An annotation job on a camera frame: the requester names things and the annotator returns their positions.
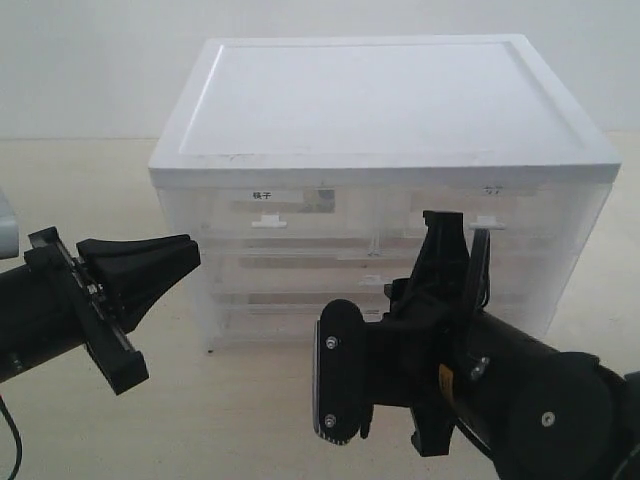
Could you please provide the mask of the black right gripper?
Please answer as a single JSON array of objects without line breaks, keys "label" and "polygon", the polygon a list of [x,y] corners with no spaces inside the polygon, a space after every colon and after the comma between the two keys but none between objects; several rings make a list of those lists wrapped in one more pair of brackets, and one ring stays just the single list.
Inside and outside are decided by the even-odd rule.
[{"label": "black right gripper", "polygon": [[490,231],[476,229],[472,248],[460,212],[423,213],[427,228],[406,278],[385,287],[389,310],[367,329],[366,397],[409,409],[411,443],[422,457],[448,454],[459,420],[440,390],[439,367],[463,354],[463,333],[490,298]]}]

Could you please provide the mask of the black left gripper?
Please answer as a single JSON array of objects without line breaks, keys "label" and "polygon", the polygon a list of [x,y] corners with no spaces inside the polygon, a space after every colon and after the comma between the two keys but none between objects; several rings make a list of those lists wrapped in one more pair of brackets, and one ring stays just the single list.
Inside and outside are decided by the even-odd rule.
[{"label": "black left gripper", "polygon": [[120,395],[148,380],[144,356],[124,331],[135,330],[148,310],[201,264],[197,242],[183,234],[137,241],[87,239],[76,244],[90,274],[117,295],[123,310],[121,328],[103,307],[106,297],[56,228],[31,233],[28,239],[26,263],[44,275],[56,299],[70,308],[74,329],[113,392]]}]

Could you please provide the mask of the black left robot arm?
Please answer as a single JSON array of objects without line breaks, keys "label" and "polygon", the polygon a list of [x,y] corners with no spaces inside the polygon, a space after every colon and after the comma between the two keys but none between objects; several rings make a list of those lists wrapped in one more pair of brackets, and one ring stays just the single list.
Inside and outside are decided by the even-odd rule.
[{"label": "black left robot arm", "polygon": [[23,265],[1,275],[1,378],[79,346],[115,394],[146,381],[128,339],[147,312],[201,263],[187,234],[135,241],[86,239],[71,254],[50,227],[29,236]]}]

